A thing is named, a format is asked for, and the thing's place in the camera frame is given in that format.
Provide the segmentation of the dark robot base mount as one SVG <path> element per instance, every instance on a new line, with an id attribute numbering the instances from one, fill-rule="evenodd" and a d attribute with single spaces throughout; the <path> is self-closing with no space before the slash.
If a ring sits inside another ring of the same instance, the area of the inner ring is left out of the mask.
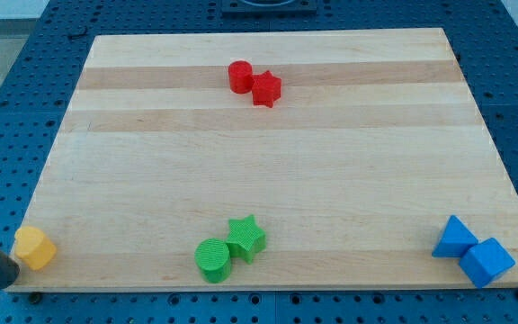
<path id="1" fill-rule="evenodd" d="M 225 14 L 312 14 L 317 0 L 220 0 Z"/>

